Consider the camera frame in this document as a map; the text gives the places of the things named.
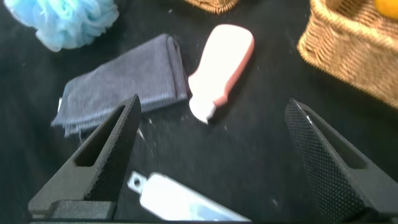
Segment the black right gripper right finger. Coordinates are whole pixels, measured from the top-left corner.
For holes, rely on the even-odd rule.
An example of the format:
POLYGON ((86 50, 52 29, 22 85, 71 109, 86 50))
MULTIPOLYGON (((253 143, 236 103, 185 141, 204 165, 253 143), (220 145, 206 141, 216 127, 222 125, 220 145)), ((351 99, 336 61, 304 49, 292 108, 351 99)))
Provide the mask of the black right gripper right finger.
POLYGON ((397 182, 307 105, 290 99, 285 122, 327 223, 397 223, 397 182))

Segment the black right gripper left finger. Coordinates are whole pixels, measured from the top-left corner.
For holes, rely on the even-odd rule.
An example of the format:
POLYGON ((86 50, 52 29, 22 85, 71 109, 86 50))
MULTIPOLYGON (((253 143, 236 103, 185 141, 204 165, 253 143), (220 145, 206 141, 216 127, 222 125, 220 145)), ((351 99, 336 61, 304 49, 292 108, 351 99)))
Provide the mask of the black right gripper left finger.
POLYGON ((30 200, 35 220, 111 220, 141 119, 124 100, 30 200))

